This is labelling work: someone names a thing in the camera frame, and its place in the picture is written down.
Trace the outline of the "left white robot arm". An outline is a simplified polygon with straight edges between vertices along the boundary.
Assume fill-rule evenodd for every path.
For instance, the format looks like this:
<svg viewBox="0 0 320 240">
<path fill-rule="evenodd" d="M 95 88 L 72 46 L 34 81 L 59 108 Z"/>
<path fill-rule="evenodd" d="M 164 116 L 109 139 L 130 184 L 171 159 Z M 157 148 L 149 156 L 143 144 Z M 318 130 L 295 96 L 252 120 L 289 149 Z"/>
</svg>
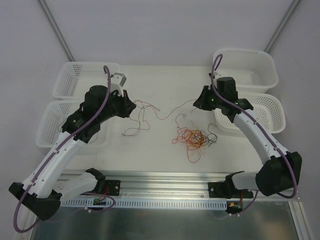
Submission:
<svg viewBox="0 0 320 240">
<path fill-rule="evenodd" d="M 66 183 L 57 183 L 65 167 L 78 151 L 112 117 L 129 118 L 136 105 L 127 91 L 110 91 L 103 85 L 92 86 L 79 108 L 64 122 L 52 149 L 36 170 L 23 182 L 14 182 L 9 192 L 41 221 L 49 220 L 61 204 L 86 192 L 103 194 L 105 176 L 94 168 Z"/>
</svg>

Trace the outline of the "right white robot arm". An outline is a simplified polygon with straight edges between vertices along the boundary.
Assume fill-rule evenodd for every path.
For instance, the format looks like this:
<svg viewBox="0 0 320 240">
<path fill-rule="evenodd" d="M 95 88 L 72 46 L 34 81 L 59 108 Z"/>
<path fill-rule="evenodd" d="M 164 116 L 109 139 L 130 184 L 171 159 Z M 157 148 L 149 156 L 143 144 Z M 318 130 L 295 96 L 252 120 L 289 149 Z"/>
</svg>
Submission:
<svg viewBox="0 0 320 240">
<path fill-rule="evenodd" d="M 204 111 L 220 109 L 222 114 L 245 135 L 257 152 L 262 167 L 258 172 L 238 171 L 226 176 L 221 191 L 226 198 L 242 190 L 254 190 L 264 196 L 279 195 L 286 199 L 298 193 L 302 156 L 289 151 L 258 120 L 252 104 L 239 98 L 232 77 L 212 79 L 205 85 L 193 106 Z"/>
</svg>

